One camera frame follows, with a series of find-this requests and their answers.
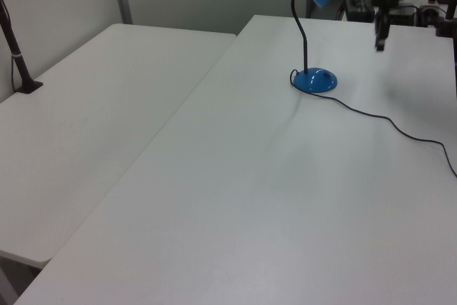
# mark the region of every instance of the table surface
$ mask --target table surface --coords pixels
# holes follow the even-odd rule
[[[372,24],[302,23],[329,95],[457,164],[450,39],[393,26],[376,53]],[[301,47],[255,16],[17,304],[453,304],[443,152],[292,89]]]
[[[0,256],[43,267],[234,35],[117,24],[0,105]]]

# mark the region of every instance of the black power cord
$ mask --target black power cord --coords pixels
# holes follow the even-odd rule
[[[339,100],[339,99],[337,99],[337,98],[333,98],[332,96],[322,96],[322,95],[320,95],[320,94],[311,93],[311,92],[306,92],[306,91],[302,91],[302,90],[300,90],[300,89],[297,89],[297,88],[295,87],[295,85],[293,84],[293,79],[292,79],[292,76],[293,76],[293,73],[294,73],[294,72],[296,73],[295,75],[298,74],[298,71],[297,71],[296,69],[294,69],[294,70],[291,72],[291,75],[290,75],[290,77],[289,77],[289,81],[291,82],[292,87],[293,87],[294,89],[296,89],[297,91],[300,91],[301,93],[304,93],[304,94],[309,94],[310,96],[317,96],[318,98],[336,101],[337,103],[339,103],[340,105],[343,105],[343,106],[346,107],[347,109],[349,109],[349,110],[351,110],[351,111],[354,111],[354,112],[357,112],[358,114],[363,114],[364,116],[374,117],[374,118],[380,118],[380,119],[385,119],[385,120],[387,120],[387,121],[390,121],[391,124],[393,125],[393,127],[394,127],[400,134],[402,134],[403,136],[408,137],[409,139],[413,139],[414,141],[428,142],[428,143],[438,144],[439,146],[441,146],[441,147],[443,148],[444,154],[446,155],[446,160],[448,160],[449,168],[451,169],[451,171],[452,171],[452,173],[454,174],[454,176],[457,178],[457,173],[456,173],[456,171],[454,170],[454,168],[452,167],[451,162],[449,161],[448,152],[446,151],[446,148],[445,148],[444,144],[442,144],[441,142],[439,142],[439,141],[434,141],[433,139],[418,139],[417,137],[408,135],[406,132],[404,132],[404,131],[402,131],[400,128],[398,128],[397,125],[392,121],[392,119],[388,118],[387,116],[380,116],[380,115],[378,115],[378,114],[369,114],[369,113],[367,113],[367,112],[363,112],[363,111],[354,109],[354,108],[350,107],[349,105],[346,105],[345,103],[343,103],[341,100]]]

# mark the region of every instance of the cable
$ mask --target cable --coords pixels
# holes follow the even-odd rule
[[[13,92],[16,93],[14,88],[14,57],[11,57],[11,85],[13,86]]]
[[[420,9],[438,9],[444,13],[446,13],[446,11],[444,11],[441,7],[439,6],[434,6],[434,5],[422,5],[419,7]]]
[[[302,91],[302,90],[300,90],[300,89],[297,89],[297,88],[295,87],[295,85],[293,84],[293,80],[292,80],[292,74],[293,74],[294,72],[296,72],[296,75],[298,74],[298,71],[297,71],[296,69],[294,69],[294,70],[291,72],[289,81],[291,82],[292,87],[293,87],[294,89],[296,89],[297,91],[300,91],[301,93],[309,94],[310,96],[317,96],[318,98],[336,101],[337,103],[339,103],[340,105],[343,105],[343,106],[346,107],[347,109],[349,109],[349,110],[351,110],[351,111],[354,111],[354,112],[357,112],[358,114],[363,114],[364,116],[374,117],[374,118],[380,118],[380,119],[385,119],[385,120],[387,120],[387,121],[390,121],[391,124],[393,125],[393,127],[394,127],[400,134],[402,134],[402,135],[408,137],[409,139],[413,139],[414,141],[438,144],[439,146],[441,146],[441,147],[443,148],[444,154],[446,155],[446,160],[448,160],[449,168],[451,169],[451,171],[452,171],[452,173],[454,174],[454,176],[457,178],[457,173],[456,173],[456,171],[454,170],[454,168],[452,167],[451,162],[449,161],[448,152],[446,151],[446,148],[445,148],[444,144],[442,144],[441,142],[439,142],[439,141],[434,141],[434,140],[432,140],[432,139],[418,139],[417,137],[408,135],[406,132],[404,132],[404,131],[402,131],[400,128],[398,128],[397,125],[392,121],[392,119],[388,118],[387,116],[380,116],[380,115],[378,115],[378,114],[369,114],[369,113],[367,113],[367,112],[363,112],[363,111],[360,111],[360,110],[357,110],[357,109],[353,109],[352,107],[350,107],[349,105],[346,105],[345,103],[343,103],[341,100],[339,100],[339,99],[337,99],[337,98],[333,98],[333,97],[331,97],[331,96],[322,96],[322,95],[320,95],[320,94],[315,94],[315,93],[306,92],[306,91]]]

